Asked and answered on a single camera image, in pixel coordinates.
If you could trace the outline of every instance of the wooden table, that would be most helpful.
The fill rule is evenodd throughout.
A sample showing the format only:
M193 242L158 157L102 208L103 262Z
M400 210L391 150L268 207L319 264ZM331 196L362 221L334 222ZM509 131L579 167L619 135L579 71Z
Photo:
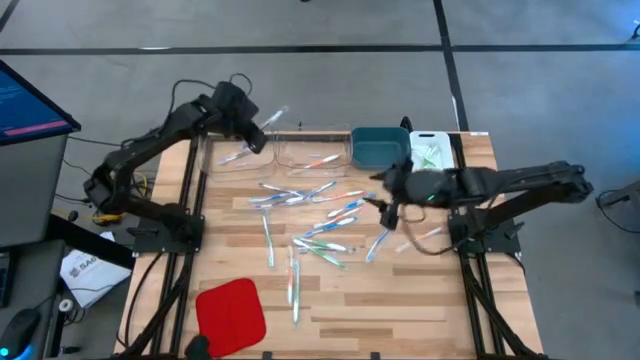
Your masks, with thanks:
M473 133L460 136L468 166L496 167L489 136ZM318 145L299 146L315 147L314 150L324 154ZM219 158L236 148L233 143L215 143L213 157ZM163 153L153 190L154 201L177 202L187 150L188 143L182 142ZM327 194L363 189L386 196L380 183L367 179L367 173L349 169L347 175L337 178L338 185ZM261 214L247 203L249 197L270 192L260 188L257 179L215 181L215 177L210 177L205 193L206 235L202 250L195 257L181 352L198 333L196 296L230 280L247 277L257 285L267 335L262 342L232 357L259 358L263 351L273 351L274 358L368 358L371 352L380 352L383 358L475 357L457 255L430 257L414 249L397 254L395 247L404 242L398 231L387 239L375 262L365 263L369 247L382 232L377 210L372 206L360 211L357 224L318 236L358 248L354 255L337 255L347 263L348 270L340 270L313 255L300 256L301 320L295 328L286 301L286 246L292 236L307 231L312 224L324 219L329 210L353 199L273 211L270 227L276 246L276 269L270 270ZM270 183L300 189L314 188L330 180L287 176L287 169L279 165L268 178ZM426 221L416 224L414 233L425 233L444 225L445 221L445 211L429 209ZM445 233L431 238L426 245L439 249L448 244ZM145 255L136 262L120 334L124 333L133 291L153 257ZM490 254L487 258L497 307L525 344L542 352L522 270L505 255ZM165 263L166 256L163 256L140 292L133 312L132 338L156 310ZM488 320L484 311L481 310L481 314L485 345L491 352ZM163 351L168 350L173 313L167 319Z

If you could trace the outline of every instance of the teal container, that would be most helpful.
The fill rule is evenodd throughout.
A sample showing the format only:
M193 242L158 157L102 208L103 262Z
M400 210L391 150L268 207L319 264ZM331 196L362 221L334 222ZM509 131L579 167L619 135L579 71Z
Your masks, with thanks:
M401 127L360 127L351 132L353 166L385 170L411 156L409 132Z

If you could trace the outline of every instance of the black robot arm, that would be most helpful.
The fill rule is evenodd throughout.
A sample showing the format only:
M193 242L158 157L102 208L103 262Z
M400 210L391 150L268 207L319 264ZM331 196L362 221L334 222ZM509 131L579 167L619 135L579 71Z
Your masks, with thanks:
M546 202L578 203L586 199L593 188L584 177L584 167L558 161L544 166L497 171L485 167L421 170L411 172L410 159L393 165L390 169L371 178L383 182L384 189L392 196L390 204L376 199L366 199L380 210L380 223L395 230L400 205L417 205L455 209L477 206L504 193L531 191ZM544 205L536 203L535 207ZM507 220L533 207L502 214L494 221Z
M162 126L109 153L84 183L85 193L105 214L128 212L168 228L180 227L188 222L188 215L177 204L159 205L129 191L135 169L171 145L206 133L239 137L259 153L267 138L252 121L257 113L258 107L242 89L230 82L219 82L213 96L200 95L180 105Z

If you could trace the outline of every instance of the white paper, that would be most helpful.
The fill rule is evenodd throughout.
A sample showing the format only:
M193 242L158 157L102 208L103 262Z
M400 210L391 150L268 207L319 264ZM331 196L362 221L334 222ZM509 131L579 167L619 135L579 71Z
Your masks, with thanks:
M115 241L110 231L100 234L103 238ZM62 260L60 277L67 284L78 304L83 308L93 305L113 286L131 275L131 270L102 261L95 256L73 250ZM79 290L93 289L100 291Z

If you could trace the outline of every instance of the blue toothbrush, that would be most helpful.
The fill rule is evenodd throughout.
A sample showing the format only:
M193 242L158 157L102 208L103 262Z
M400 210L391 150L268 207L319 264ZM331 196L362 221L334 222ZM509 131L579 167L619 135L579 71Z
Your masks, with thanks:
M369 193L366 197L376 197L376 193ZM358 199L356 201L352 201L350 203L348 203L347 205L345 205L342 209L338 209L338 210L334 210L332 212L329 213L329 215L327 215L328 218L332 218L332 217L336 217L340 214L342 214L345 211L349 211L349 210L353 210L355 208L357 208L358 206L364 204L364 200L363 199Z
M265 197L260 197L260 198L249 198L249 202L250 203L258 203L258 202L278 200L278 199L282 199L284 197L291 197L291 196L293 196L292 193L286 192L286 193L280 193L280 194L275 194L275 195L265 196Z
M329 224L327 226L321 227L320 229L307 231L306 233L304 233L304 237L312 237L313 235L316 235L316 234L320 234L320 233L323 233L323 232L327 232L327 231L331 231L331 230L337 229L339 227L343 227L343 226L347 226L349 224L353 224L356 221L358 221L357 217L346 218L344 220L338 221L335 224Z
M376 254L378 254L378 250L380 249L380 246L382 245L382 240L384 240L384 238L386 238L387 235L389 235L389 233L390 233L390 231L388 229L385 229L382 232L382 234L380 234L380 236L378 236L378 238L373 243L373 245L371 245L371 249L369 249L369 252L367 253L367 257L365 259L365 262L372 262L373 259L375 259Z

